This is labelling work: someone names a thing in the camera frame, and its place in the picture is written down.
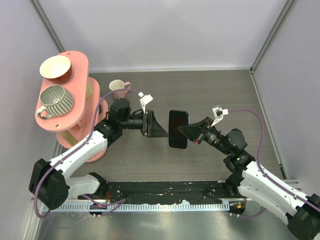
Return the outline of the black phone case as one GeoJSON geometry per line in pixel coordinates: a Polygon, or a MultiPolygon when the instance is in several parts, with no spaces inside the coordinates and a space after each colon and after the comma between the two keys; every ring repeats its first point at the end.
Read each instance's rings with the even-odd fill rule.
{"type": "Polygon", "coordinates": [[[189,124],[189,114],[183,110],[170,110],[168,119],[168,144],[171,148],[186,149],[188,139],[178,130],[189,124]]]}

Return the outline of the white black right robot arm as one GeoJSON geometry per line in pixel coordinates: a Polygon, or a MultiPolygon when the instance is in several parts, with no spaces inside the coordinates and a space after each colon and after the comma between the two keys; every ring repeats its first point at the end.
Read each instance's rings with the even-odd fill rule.
{"type": "Polygon", "coordinates": [[[257,202],[280,218],[299,240],[312,240],[320,232],[320,197],[296,190],[260,165],[245,150],[248,144],[239,129],[223,135],[209,117],[177,129],[191,142],[206,142],[226,155],[223,162],[231,175],[225,190],[230,197],[241,195],[257,202]]]}

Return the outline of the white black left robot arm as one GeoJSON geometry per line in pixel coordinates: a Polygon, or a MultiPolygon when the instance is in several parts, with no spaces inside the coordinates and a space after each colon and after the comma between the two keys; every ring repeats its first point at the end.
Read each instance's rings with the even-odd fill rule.
{"type": "Polygon", "coordinates": [[[55,210],[72,197],[89,194],[97,200],[102,199],[107,192],[104,178],[94,172],[84,177],[72,177],[72,174],[117,141],[123,130],[139,130],[147,138],[169,136],[157,122],[153,110],[131,112],[130,102],[118,98],[109,107],[106,118],[83,140],[49,161],[41,158],[34,164],[28,188],[34,194],[34,200],[41,201],[49,210],[55,210]]]}

